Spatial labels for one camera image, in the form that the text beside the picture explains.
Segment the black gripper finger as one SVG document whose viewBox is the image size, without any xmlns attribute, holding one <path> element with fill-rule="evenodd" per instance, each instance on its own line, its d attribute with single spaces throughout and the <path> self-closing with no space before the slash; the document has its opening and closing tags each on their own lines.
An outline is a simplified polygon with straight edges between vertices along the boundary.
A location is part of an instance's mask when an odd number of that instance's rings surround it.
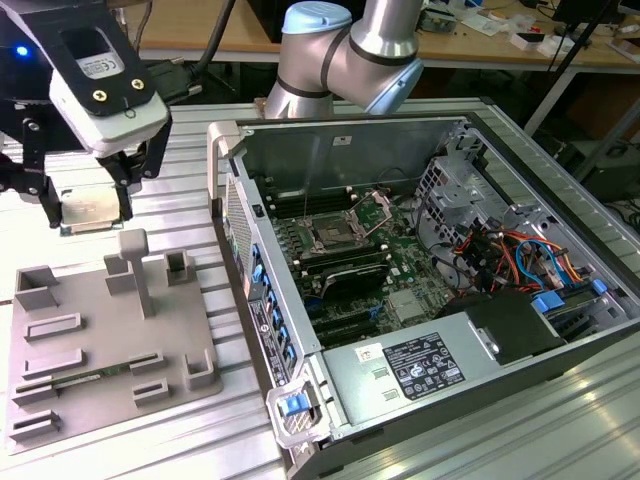
<svg viewBox="0 0 640 480">
<path fill-rule="evenodd" d="M 49 227 L 62 221 L 62 203 L 53 180 L 46 174 L 44 129 L 32 118 L 22 122 L 22 162 L 16 163 L 1 154 L 1 191 L 14 190 L 27 200 L 35 200 L 46 214 Z"/>
<path fill-rule="evenodd" d="M 97 159 L 99 165 L 114 181 L 121 221 L 128 221 L 133 217 L 130 201 L 132 189 L 140 187 L 143 179 L 158 177 L 171 127 L 172 122 L 167 121 L 156 135 L 142 142 L 131 156 L 124 151 L 119 151 L 108 157 Z"/>
</svg>

